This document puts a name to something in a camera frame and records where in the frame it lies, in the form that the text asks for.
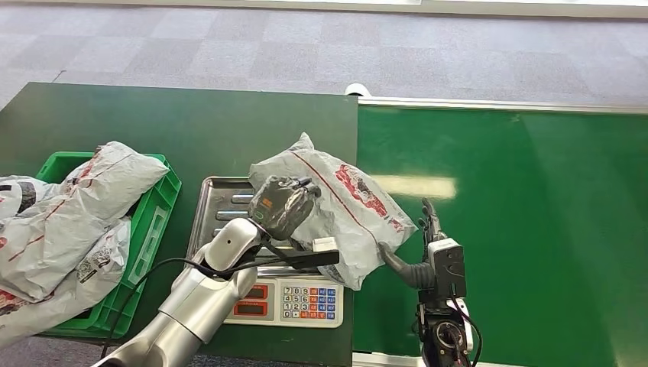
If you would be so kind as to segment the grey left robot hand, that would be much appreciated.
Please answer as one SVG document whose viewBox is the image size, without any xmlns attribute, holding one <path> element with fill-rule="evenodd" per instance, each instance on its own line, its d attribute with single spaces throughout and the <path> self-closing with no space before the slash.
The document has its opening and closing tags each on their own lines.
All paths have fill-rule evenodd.
<svg viewBox="0 0 648 367">
<path fill-rule="evenodd" d="M 252 197 L 248 216 L 272 239 L 287 240 L 321 195 L 321 189 L 309 177 L 271 175 Z"/>
</svg>

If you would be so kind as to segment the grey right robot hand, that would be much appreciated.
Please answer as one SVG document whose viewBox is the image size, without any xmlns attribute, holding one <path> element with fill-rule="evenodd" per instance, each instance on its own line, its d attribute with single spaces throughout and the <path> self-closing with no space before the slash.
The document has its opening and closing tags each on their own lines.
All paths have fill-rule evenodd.
<svg viewBox="0 0 648 367">
<path fill-rule="evenodd" d="M 422 198 L 423 218 L 419 218 L 419 224 L 423 228 L 423 257 L 422 261 L 416 264 L 408 264 L 394 252 L 386 242 L 377 244 L 381 259 L 385 265 L 390 268 L 398 278 L 411 288 L 421 290 L 434 287 L 436 283 L 436 273 L 430 262 L 431 255 L 428 251 L 428 244 L 447 239 L 448 236 L 442 231 L 439 217 L 431 201 Z"/>
</svg>

